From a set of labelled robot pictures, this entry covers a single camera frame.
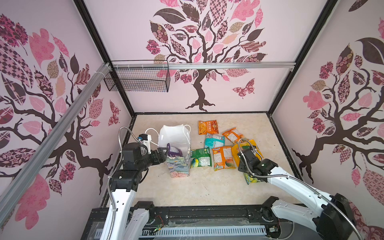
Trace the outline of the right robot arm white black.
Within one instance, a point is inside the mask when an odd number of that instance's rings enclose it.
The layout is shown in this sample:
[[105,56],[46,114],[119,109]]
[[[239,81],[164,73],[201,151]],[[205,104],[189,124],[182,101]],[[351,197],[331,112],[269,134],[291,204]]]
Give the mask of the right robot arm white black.
[[277,163],[263,158],[247,139],[239,139],[237,145],[242,172],[284,190],[302,203],[298,206],[270,198],[268,208],[275,217],[307,227],[323,240],[347,240],[351,234],[363,239],[346,197],[320,191],[290,175]]

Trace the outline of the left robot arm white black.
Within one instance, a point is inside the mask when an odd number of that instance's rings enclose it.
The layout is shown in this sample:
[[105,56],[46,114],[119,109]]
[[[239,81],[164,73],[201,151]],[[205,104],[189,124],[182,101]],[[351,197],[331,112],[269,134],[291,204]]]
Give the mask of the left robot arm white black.
[[139,184],[145,179],[143,172],[147,172],[151,166],[164,163],[168,153],[167,148],[151,150],[149,136],[124,145],[121,140],[122,130],[132,133],[125,126],[118,131],[119,163],[122,169],[114,170],[109,176],[107,192],[111,203],[102,240],[138,240],[145,225],[155,218],[154,204],[151,201],[137,202],[131,214],[130,210]]

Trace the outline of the green Fox's candy bag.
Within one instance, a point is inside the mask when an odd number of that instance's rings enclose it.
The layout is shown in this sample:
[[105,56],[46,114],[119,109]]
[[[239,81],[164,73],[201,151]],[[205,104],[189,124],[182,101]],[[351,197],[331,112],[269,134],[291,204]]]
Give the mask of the green Fox's candy bag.
[[250,176],[247,173],[244,173],[244,178],[245,178],[247,185],[259,182],[259,180],[257,178],[254,178],[253,176]]

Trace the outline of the purple Fox's candy bag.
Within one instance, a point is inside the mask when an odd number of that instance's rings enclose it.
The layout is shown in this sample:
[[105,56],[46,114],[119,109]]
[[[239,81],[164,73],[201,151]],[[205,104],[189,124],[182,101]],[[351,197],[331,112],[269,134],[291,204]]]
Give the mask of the purple Fox's candy bag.
[[170,158],[175,158],[175,157],[183,157],[183,152],[177,148],[172,146],[170,143],[167,144],[167,156]]

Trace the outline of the patterned paper gift bag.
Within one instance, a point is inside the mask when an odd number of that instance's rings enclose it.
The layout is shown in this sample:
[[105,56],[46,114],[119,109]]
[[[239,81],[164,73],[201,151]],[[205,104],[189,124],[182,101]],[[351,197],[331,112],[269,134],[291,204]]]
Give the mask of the patterned paper gift bag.
[[190,175],[191,167],[191,127],[189,125],[166,126],[160,131],[147,129],[143,141],[148,151],[151,145],[166,148],[165,163],[172,178],[184,178]]

